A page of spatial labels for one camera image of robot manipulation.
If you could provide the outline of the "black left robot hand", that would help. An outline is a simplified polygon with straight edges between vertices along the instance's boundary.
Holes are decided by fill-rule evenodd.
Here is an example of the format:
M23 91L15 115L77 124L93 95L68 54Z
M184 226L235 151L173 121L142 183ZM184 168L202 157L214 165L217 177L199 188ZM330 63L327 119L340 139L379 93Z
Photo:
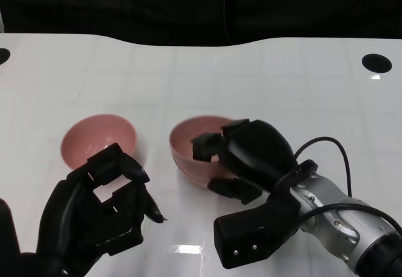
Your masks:
M143 242L145 217L165 221L143 167L114 143L58 182L40 221L42 276L85 276L104 255Z

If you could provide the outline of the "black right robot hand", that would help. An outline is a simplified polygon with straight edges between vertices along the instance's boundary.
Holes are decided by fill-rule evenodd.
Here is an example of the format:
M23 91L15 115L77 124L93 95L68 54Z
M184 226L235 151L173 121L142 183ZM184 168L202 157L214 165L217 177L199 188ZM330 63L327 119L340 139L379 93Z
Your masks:
M272 125L249 119L234 120L220 133L203 133L192 139L193 159L211 162L213 156L232 178L213 178L207 188L246 205L270 192L295 166L294 153Z

